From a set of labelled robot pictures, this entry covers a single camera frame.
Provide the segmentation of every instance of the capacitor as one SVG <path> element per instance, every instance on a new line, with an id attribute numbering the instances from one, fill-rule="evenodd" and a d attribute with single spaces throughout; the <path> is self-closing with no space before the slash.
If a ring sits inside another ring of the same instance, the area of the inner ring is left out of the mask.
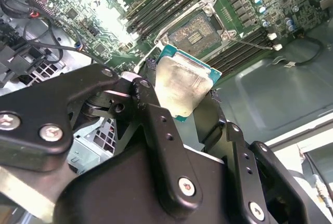
<path id="1" fill-rule="evenodd" d="M 265 20 L 262 20 L 261 24 L 264 28 L 268 28 L 270 26 L 270 23 L 268 21 L 265 21 Z"/>
<path id="2" fill-rule="evenodd" d="M 287 26 L 291 26 L 291 25 L 293 25 L 293 20 L 290 19 L 290 18 L 286 18 L 286 19 L 285 19 L 285 24 L 286 24 Z"/>
<path id="3" fill-rule="evenodd" d="M 261 14 L 265 13 L 266 12 L 266 8 L 264 6 L 260 6 L 258 7 L 257 11 Z"/>
<path id="4" fill-rule="evenodd" d="M 261 4 L 262 3 L 262 0 L 252 0 L 253 1 L 253 3 L 255 3 L 255 4 Z"/>
<path id="5" fill-rule="evenodd" d="M 287 29 L 288 29 L 289 32 L 293 32 L 293 31 L 296 30 L 296 26 L 295 25 L 290 25 Z"/>

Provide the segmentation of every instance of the white connector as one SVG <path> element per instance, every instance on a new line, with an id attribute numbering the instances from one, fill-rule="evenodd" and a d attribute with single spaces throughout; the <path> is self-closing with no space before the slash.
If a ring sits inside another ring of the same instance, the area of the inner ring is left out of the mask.
<path id="1" fill-rule="evenodd" d="M 282 44 L 276 44 L 276 45 L 273 46 L 273 48 L 276 51 L 280 51 L 283 48 L 283 45 Z"/>
<path id="2" fill-rule="evenodd" d="M 277 34 L 276 33 L 269 33 L 267 35 L 267 37 L 268 37 L 269 40 L 273 41 L 277 38 Z"/>

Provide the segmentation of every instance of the black metal bracket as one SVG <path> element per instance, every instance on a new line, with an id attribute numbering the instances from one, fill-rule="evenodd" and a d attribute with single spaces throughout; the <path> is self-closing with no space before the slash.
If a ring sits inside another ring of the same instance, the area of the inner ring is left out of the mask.
<path id="1" fill-rule="evenodd" d="M 94 64 L 0 97 L 0 114 L 12 114 L 19 121 L 15 129 L 0 128 L 0 164 L 36 171 L 60 167 L 72 146 L 72 128 L 82 104 L 117 81 L 116 73 Z M 6 124 L 0 120 L 0 127 Z M 47 125 L 61 129 L 60 140 L 41 138 L 41 128 Z"/>
<path id="2" fill-rule="evenodd" d="M 268 218 L 255 157 L 247 149 L 241 129 L 227 122 L 219 103 L 216 92 L 209 92 L 195 109 L 194 118 L 204 151 L 227 164 L 229 214 L 241 223 L 274 223 Z"/>
<path id="3" fill-rule="evenodd" d="M 287 205 L 288 223 L 330 223 L 269 147 L 256 141 L 249 149 L 257 160 L 268 206 Z"/>
<path id="4" fill-rule="evenodd" d="M 185 218 L 200 206 L 202 191 L 183 142 L 170 112 L 160 107 L 155 90 L 147 80 L 136 78 L 132 92 L 161 204 L 172 216 Z"/>

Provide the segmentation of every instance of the motherboard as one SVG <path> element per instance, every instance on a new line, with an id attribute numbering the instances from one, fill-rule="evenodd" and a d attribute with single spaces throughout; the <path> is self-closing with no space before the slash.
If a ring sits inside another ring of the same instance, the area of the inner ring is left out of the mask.
<path id="1" fill-rule="evenodd" d="M 317 0 L 37 0 L 82 36 L 84 49 L 121 72 L 171 44 L 233 73 L 327 19 Z M 65 25 L 73 38 L 74 33 Z"/>

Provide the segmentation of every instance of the screw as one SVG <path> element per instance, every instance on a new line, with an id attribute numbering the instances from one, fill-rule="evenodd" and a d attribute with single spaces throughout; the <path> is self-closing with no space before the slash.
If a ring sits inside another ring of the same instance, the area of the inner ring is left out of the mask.
<path id="1" fill-rule="evenodd" d="M 145 81 L 145 80 L 141 80 L 141 81 L 140 81 L 140 84 L 142 84 L 143 86 L 145 86 L 145 87 L 147 87 L 147 88 L 150 87 L 150 85 L 148 84 L 148 82 Z"/>
<path id="2" fill-rule="evenodd" d="M 196 192 L 193 183 L 187 178 L 182 177 L 179 179 L 178 185 L 182 193 L 186 196 L 193 196 Z"/>
<path id="3" fill-rule="evenodd" d="M 264 145 L 260 144 L 259 146 L 263 151 L 267 152 L 267 148 Z"/>
<path id="4" fill-rule="evenodd" d="M 40 136 L 45 141 L 56 142 L 62 138 L 62 130 L 55 125 L 46 125 L 40 130 Z"/>
<path id="5" fill-rule="evenodd" d="M 300 10 L 300 8 L 298 7 L 298 6 L 294 6 L 293 8 L 292 8 L 292 11 L 293 12 L 298 12 Z"/>
<path id="6" fill-rule="evenodd" d="M 111 70 L 109 70 L 109 69 L 103 69 L 103 70 L 102 70 L 102 73 L 103 73 L 105 76 L 108 76 L 108 77 L 112 77 L 112 76 L 113 76 Z"/>
<path id="7" fill-rule="evenodd" d="M 167 37 L 165 37 L 165 38 L 163 38 L 163 39 L 161 40 L 161 42 L 162 42 L 162 44 L 163 44 L 164 46 L 166 46 L 166 45 L 169 44 L 169 39 L 168 39 Z"/>
<path id="8" fill-rule="evenodd" d="M 265 214 L 264 211 L 261 209 L 261 207 L 255 203 L 255 202 L 250 202 L 249 207 L 251 210 L 251 213 L 255 216 L 260 221 L 263 221 L 265 219 Z"/>
<path id="9" fill-rule="evenodd" d="M 236 124 L 233 124 L 233 128 L 234 128 L 234 130 L 237 131 L 237 132 L 240 131 L 239 127 L 238 127 Z"/>
<path id="10" fill-rule="evenodd" d="M 0 115 L 0 130 L 13 130 L 21 124 L 20 119 L 13 114 Z"/>

